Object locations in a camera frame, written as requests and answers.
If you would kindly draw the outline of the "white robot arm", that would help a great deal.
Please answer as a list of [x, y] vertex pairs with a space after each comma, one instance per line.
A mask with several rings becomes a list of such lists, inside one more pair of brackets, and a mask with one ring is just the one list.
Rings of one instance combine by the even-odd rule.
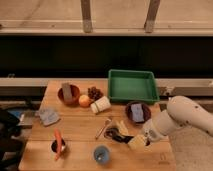
[[213, 136], [213, 114], [190, 98], [175, 96], [168, 101], [165, 110], [145, 122], [141, 133], [149, 145], [187, 125]]

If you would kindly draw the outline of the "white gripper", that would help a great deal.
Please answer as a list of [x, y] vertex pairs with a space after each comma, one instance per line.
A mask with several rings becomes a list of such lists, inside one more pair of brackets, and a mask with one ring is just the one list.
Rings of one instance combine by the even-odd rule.
[[154, 142], [158, 142], [161, 139], [164, 139], [165, 136], [163, 134], [161, 134], [157, 128], [154, 126], [153, 121], [152, 120], [148, 120], [142, 128], [142, 134], [145, 137], [146, 143], [150, 144], [150, 143], [154, 143]]

